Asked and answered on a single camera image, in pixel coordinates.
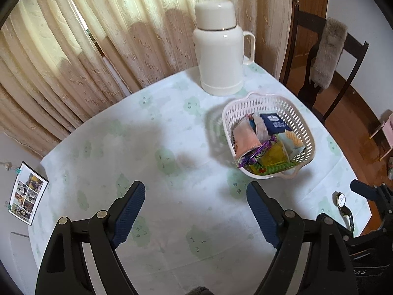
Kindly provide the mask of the pink small stool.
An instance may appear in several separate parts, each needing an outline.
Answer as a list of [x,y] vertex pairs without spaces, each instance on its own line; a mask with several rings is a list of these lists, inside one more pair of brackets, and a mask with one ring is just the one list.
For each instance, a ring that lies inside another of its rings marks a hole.
[[378,160],[382,161],[392,152],[392,111],[387,110],[382,114],[380,124],[371,132],[370,140],[379,145]]

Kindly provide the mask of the green cloud patterned tablecloth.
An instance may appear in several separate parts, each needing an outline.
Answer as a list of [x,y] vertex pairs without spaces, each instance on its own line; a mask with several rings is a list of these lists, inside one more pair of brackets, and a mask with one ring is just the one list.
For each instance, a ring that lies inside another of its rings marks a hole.
[[139,180],[146,198],[117,254],[140,294],[253,294],[275,250],[246,201],[221,121],[230,97],[200,88],[196,68],[146,87],[57,145],[29,229],[40,263],[61,216],[89,219]]

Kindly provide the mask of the pink cartoon snack packet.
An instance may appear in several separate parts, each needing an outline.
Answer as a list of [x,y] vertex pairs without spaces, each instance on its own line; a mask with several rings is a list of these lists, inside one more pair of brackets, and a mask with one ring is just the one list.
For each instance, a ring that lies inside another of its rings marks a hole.
[[268,134],[268,129],[265,125],[264,120],[258,113],[253,113],[248,115],[249,123],[254,130],[258,140],[261,143],[264,143],[270,139],[270,135]]

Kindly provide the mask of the beige curtain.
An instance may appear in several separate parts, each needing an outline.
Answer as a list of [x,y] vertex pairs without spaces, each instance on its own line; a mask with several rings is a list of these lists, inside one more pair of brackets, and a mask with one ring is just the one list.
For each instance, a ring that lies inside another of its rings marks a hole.
[[[11,0],[1,26],[1,132],[44,157],[125,97],[197,63],[195,5],[206,0]],[[292,0],[229,0],[281,74]]]

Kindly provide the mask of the white thermos jug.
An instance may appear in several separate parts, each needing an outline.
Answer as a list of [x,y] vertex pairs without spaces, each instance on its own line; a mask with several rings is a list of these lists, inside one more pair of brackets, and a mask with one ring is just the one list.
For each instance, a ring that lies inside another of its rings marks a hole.
[[245,65],[254,63],[256,38],[237,23],[228,0],[208,0],[195,5],[193,42],[204,91],[214,96],[233,95],[244,85]]

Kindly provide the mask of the wrist watch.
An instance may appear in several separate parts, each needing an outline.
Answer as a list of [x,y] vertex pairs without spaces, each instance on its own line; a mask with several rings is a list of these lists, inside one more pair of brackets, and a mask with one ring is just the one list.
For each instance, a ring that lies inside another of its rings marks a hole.
[[355,225],[352,211],[346,206],[346,196],[342,192],[334,193],[334,203],[339,209],[340,215],[342,217],[348,218],[349,230],[354,233]]

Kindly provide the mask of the green snack packet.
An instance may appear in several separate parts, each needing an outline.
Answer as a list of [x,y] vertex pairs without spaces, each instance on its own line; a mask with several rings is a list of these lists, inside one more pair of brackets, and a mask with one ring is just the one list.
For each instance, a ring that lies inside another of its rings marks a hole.
[[279,162],[277,164],[272,164],[272,165],[263,165],[260,164],[260,162],[257,162],[255,164],[246,165],[244,169],[249,171],[250,173],[253,173],[254,175],[266,176],[266,175],[279,173],[282,171],[287,171],[297,165],[298,162],[295,161]]

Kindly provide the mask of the purple candy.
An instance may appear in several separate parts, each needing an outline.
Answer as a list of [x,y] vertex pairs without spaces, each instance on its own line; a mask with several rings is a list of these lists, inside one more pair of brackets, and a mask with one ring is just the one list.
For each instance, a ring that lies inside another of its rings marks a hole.
[[262,145],[244,153],[244,155],[237,159],[237,167],[244,168],[245,166],[256,164],[274,143],[274,141],[265,141]]

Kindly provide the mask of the white plastic basket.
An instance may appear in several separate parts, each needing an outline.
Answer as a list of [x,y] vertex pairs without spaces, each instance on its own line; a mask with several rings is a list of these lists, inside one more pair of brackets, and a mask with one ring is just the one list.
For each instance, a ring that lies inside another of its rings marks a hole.
[[311,131],[283,96],[251,92],[227,104],[222,119],[235,164],[251,178],[294,178],[314,158]]

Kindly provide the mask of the teal binder clip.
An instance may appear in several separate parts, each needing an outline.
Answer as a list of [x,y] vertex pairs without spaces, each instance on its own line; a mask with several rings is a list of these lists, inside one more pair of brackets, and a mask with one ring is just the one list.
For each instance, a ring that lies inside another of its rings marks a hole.
[[21,169],[19,167],[14,167],[11,162],[0,162],[0,166],[3,167],[6,171],[13,171],[17,175],[21,173]]

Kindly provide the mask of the white translucent snack bag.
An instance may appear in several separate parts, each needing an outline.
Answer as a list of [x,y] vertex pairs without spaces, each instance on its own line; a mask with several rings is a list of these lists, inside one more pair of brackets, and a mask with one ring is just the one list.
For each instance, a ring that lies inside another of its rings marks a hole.
[[251,127],[247,116],[245,116],[237,124],[237,126],[233,129],[232,134],[235,140],[235,158],[237,160],[246,155],[249,151],[258,148],[261,145],[261,142]]

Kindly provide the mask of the navy wafer biscuit pack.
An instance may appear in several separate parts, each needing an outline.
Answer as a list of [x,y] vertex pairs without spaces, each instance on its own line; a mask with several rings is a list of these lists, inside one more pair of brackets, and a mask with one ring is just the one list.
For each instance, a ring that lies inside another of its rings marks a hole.
[[293,159],[305,149],[300,137],[277,113],[261,113],[260,117],[267,127],[268,134],[276,136],[283,143],[290,159]]

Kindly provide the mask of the dark wooden chair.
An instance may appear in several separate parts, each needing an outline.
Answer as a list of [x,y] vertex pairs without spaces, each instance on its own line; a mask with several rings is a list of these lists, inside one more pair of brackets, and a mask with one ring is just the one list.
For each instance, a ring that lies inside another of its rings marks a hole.
[[[291,20],[290,39],[288,42],[288,59],[284,77],[282,78],[283,85],[287,85],[290,77],[291,66],[295,58],[295,45],[299,27],[317,34],[318,39],[310,48],[307,56],[304,84],[298,92],[298,98],[314,113],[321,123],[325,123],[353,82],[364,61],[369,43],[366,41],[360,43],[348,33],[347,26],[336,19],[331,17],[325,19],[318,15],[301,11],[299,0],[293,0],[293,19]],[[319,93],[329,88],[341,54],[344,51],[352,55],[356,62],[333,103],[325,113],[321,113],[314,108],[316,98]]]

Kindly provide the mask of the grey fluffy chair cover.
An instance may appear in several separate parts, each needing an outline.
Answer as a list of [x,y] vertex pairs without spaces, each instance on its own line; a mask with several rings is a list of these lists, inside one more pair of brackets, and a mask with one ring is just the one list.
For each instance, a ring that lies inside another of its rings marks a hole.
[[330,86],[347,35],[348,27],[344,23],[331,17],[326,20],[315,62],[310,71],[310,82],[313,82],[314,88],[325,90]]

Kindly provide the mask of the yellow jelly snack pouch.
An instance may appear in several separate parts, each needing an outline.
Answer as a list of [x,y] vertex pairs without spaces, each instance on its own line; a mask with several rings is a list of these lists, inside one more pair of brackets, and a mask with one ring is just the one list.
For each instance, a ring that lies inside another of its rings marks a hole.
[[289,156],[286,148],[281,141],[274,143],[259,160],[264,166],[272,166],[280,163],[289,162]]

